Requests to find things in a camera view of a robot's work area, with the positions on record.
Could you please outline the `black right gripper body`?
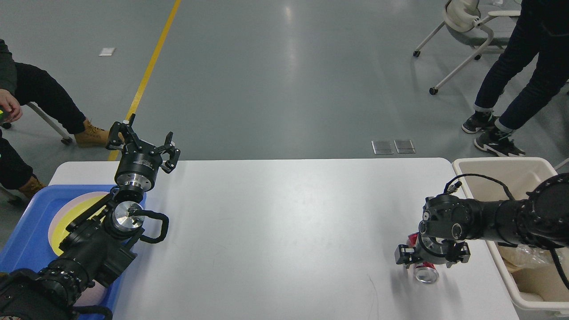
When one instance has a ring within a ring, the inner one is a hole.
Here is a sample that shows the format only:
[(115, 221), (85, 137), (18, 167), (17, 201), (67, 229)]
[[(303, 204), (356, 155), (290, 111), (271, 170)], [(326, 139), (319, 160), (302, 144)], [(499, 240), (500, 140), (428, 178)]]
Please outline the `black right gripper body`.
[(446, 247), (448, 242), (455, 241), (418, 235), (417, 244), (414, 247), (422, 261), (432, 264), (446, 264), (447, 260), (445, 259), (445, 254), (447, 252)]

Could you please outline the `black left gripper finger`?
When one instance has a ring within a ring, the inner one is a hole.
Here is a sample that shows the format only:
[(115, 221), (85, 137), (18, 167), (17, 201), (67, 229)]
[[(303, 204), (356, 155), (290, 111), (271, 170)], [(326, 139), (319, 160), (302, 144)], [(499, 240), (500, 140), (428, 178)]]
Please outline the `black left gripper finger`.
[(115, 150), (120, 152), (121, 156), (127, 154), (142, 154), (141, 141), (138, 139), (136, 133), (132, 129), (132, 124), (136, 114), (130, 115), (128, 120), (122, 122), (114, 122), (108, 131), (108, 139), (105, 148), (107, 150)]
[(162, 170), (167, 174), (171, 173), (176, 168), (181, 154), (180, 149), (175, 146), (172, 139), (173, 132), (169, 132), (167, 136), (165, 136), (164, 144), (154, 148), (154, 155), (158, 156), (160, 160), (162, 160), (163, 154), (168, 154), (168, 160), (162, 161), (160, 164), (160, 168), (162, 168)]

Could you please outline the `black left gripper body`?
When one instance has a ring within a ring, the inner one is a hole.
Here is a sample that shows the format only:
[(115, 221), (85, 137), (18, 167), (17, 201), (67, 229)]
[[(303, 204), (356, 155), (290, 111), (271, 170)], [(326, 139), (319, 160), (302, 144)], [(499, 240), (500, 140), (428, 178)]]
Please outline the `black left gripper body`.
[(160, 155), (141, 152), (122, 154), (114, 180), (117, 185), (134, 185), (143, 192), (154, 188), (163, 160)]

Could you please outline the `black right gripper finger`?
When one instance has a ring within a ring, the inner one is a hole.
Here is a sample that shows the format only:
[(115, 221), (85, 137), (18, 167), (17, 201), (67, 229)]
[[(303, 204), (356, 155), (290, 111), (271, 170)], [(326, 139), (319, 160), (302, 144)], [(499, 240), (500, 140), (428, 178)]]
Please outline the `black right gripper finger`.
[(467, 263), (469, 261), (471, 251), (467, 242), (448, 242), (446, 248), (445, 259), (447, 263), (445, 265), (447, 268), (458, 263)]
[(399, 244), (394, 252), (394, 259), (397, 265), (410, 267), (421, 261), (420, 255), (415, 251), (415, 247), (406, 244)]

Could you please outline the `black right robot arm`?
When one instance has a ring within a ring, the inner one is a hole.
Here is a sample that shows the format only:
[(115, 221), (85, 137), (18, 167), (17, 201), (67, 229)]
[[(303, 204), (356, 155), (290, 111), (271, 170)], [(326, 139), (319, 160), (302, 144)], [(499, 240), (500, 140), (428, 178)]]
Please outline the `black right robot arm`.
[(416, 263), (467, 263), (471, 252), (468, 240), (482, 239), (502, 246), (520, 244), (547, 250), (563, 284), (568, 284), (556, 250), (568, 247), (569, 178), (558, 174), (541, 182), (527, 199), (516, 200), (499, 182), (507, 199), (482, 202), (454, 195), (460, 186), (452, 178), (443, 192), (425, 199), (423, 216), (414, 245), (400, 244), (394, 252), (396, 264), (406, 268)]

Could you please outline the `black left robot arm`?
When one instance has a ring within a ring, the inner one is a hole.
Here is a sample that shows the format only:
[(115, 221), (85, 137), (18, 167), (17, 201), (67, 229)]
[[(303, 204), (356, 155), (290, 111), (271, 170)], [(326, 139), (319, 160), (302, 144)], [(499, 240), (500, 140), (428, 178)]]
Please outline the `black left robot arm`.
[(171, 173), (180, 150), (173, 132), (161, 146), (141, 140), (132, 129), (136, 115), (114, 122), (106, 148), (122, 156), (116, 185), (102, 199), (75, 217), (61, 241), (62, 254), (39, 272), (20, 268), (1, 277), (1, 316), (9, 320), (77, 320), (83, 314), (112, 319), (106, 306), (76, 306), (97, 283), (108, 287), (134, 261), (137, 241), (157, 244), (168, 233), (169, 218), (143, 209), (146, 191), (155, 186), (158, 170)]

